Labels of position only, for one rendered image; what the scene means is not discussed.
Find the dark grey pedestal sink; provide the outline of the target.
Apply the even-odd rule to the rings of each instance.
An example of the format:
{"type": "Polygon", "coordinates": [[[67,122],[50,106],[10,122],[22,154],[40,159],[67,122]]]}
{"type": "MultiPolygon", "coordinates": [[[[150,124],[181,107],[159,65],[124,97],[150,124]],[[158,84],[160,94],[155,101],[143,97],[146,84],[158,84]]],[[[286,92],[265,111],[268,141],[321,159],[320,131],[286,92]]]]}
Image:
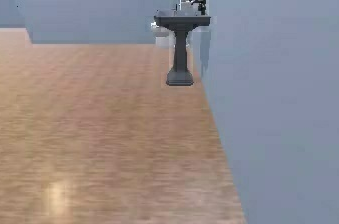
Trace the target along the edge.
{"type": "Polygon", "coordinates": [[[154,21],[159,27],[172,31],[175,36],[173,65],[167,74],[166,84],[168,86],[191,86],[194,81],[188,69],[186,39],[188,33],[197,27],[209,26],[211,17],[183,10],[158,10],[154,15],[154,21]]]}

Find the black sink faucet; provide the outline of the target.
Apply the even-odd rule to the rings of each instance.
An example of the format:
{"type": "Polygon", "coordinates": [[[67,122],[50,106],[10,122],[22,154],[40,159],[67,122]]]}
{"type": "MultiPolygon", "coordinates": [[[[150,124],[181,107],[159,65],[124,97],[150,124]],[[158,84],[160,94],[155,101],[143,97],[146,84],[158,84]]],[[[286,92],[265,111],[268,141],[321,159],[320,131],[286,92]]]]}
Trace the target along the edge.
{"type": "Polygon", "coordinates": [[[191,0],[191,5],[197,4],[201,15],[206,15],[206,0],[191,0]]]}

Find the white toilet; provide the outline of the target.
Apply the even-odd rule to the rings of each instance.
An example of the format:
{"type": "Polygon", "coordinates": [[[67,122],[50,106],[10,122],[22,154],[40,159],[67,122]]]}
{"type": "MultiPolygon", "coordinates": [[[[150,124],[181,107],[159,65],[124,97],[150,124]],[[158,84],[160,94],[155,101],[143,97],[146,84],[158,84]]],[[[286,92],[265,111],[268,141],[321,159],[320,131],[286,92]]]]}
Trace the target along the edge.
{"type": "Polygon", "coordinates": [[[157,47],[173,48],[175,46],[175,38],[172,31],[158,26],[155,22],[150,24],[150,29],[155,37],[155,45],[157,47]]]}

